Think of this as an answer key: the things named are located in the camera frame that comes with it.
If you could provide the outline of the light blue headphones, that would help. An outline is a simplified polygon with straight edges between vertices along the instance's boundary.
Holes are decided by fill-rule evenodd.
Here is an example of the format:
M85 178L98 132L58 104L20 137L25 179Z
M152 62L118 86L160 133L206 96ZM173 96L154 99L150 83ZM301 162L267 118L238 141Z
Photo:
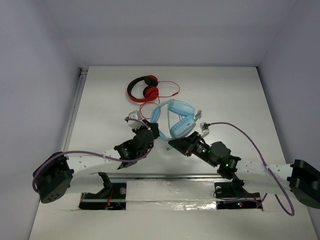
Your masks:
M202 110L196 109L189 103L176 99L161 102L151 113L150 122L157 123L162 109L166 107L168 134L159 127L159 137L163 141L177 140L186 137L202 117Z

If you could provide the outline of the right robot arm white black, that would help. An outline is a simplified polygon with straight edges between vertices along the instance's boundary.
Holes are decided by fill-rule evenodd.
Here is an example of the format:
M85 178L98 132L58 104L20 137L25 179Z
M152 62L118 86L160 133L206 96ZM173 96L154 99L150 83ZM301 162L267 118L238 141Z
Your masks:
M320 172L304 160L270 165L244 160L233 156L221 141L203 142L196 131L168 144L186 157L195 155L216 167L222 178L233 181L230 189L235 196L241 197L247 192L288 195L307 207L320 207Z

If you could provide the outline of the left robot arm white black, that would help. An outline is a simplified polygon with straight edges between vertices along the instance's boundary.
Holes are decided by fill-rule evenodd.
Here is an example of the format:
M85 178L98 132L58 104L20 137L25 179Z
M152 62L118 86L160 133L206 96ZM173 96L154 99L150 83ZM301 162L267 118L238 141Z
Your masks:
M102 180L94 185L94 192L100 197L107 197L112 192L112 183L107 175L108 167L113 162L119 168L128 168L146 158L159 137L158 123L137 120L138 127L132 129L135 134L113 149L102 153L71 150L53 153L32 174L32 188L39 195L43 204L60 199L72 186L72 181L86 175L98 174Z

